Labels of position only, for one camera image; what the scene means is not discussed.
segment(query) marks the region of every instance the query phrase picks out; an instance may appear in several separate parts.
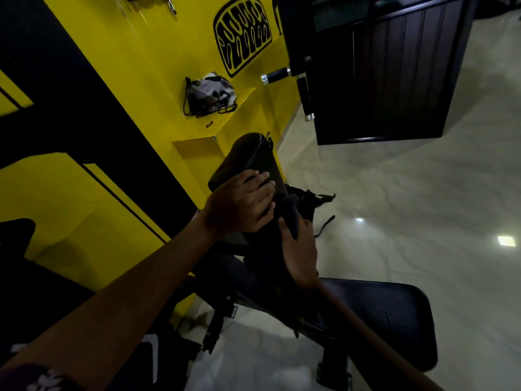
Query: marble floor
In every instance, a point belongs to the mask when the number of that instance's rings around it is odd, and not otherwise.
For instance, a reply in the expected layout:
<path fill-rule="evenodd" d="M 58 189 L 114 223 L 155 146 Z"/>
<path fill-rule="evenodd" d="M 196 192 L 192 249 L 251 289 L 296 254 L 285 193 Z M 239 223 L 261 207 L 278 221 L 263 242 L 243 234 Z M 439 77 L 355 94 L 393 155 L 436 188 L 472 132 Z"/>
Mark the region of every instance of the marble floor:
<path fill-rule="evenodd" d="M 324 277 L 410 283 L 428 296 L 447 390 L 521 388 L 521 12 L 475 21 L 443 137 L 317 146 L 299 111 L 279 157 L 316 211 Z M 187 390 L 313 390 L 321 349 L 239 308 Z M 367 389 L 360 376 L 355 390 Z"/>

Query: bag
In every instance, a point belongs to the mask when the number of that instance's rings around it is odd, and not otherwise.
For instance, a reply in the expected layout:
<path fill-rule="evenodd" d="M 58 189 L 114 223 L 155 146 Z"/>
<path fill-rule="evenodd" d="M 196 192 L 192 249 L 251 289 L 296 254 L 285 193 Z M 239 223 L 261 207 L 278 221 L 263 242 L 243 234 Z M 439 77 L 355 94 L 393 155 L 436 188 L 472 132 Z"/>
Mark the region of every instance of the bag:
<path fill-rule="evenodd" d="M 237 109 L 235 89 L 225 78 L 216 72 L 206 74 L 196 81 L 186 79 L 185 102 L 183 112 L 187 117 L 204 116 L 213 112 L 226 113 Z M 186 101 L 190 111 L 186 112 Z"/>

